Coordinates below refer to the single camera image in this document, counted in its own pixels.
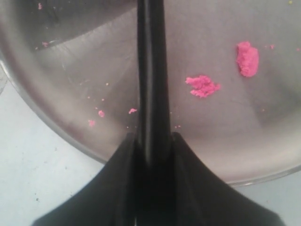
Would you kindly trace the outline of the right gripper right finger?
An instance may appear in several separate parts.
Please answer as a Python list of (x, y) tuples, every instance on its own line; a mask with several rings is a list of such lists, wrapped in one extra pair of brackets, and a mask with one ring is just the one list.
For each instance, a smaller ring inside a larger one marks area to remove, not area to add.
[(251, 201), (216, 176), (179, 133), (171, 159), (159, 171), (163, 184), (154, 226), (277, 226), (279, 216)]

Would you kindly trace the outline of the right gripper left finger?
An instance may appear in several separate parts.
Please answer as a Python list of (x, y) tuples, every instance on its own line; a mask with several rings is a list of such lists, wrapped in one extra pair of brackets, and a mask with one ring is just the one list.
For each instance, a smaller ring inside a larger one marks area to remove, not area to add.
[(128, 134), (95, 178), (35, 226), (149, 226), (150, 137)]

